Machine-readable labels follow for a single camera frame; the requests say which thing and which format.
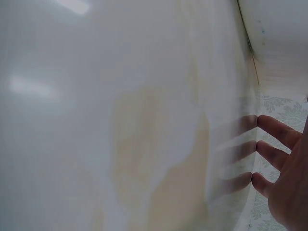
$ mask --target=human hand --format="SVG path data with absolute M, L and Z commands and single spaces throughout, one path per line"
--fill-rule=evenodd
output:
M 268 198 L 274 218 L 290 231 L 308 230 L 308 120 L 303 134 L 269 116 L 259 116 L 257 126 L 291 149 L 291 154 L 264 141 L 257 152 L 280 171 L 275 183 L 254 173 L 252 184 Z

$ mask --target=floral patterned wallpaper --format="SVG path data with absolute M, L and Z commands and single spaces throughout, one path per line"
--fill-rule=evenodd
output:
M 308 103 L 295 102 L 291 99 L 270 97 L 268 95 L 261 96 L 263 107 L 260 108 L 261 114 L 269 115 L 277 120 L 286 123 L 298 131 L 303 131 L 305 120 L 308 114 Z M 270 143 L 272 146 L 280 148 L 287 153 L 290 150 L 283 146 L 278 140 L 269 134 L 259 130 L 259 139 Z M 260 158 L 259 172 L 268 180 L 274 182 L 279 176 L 279 171 L 272 167 L 264 158 Z M 286 229 L 278 224 L 272 217 L 267 204 L 267 199 L 257 193 L 253 213 L 249 225 L 249 231 L 286 231 Z

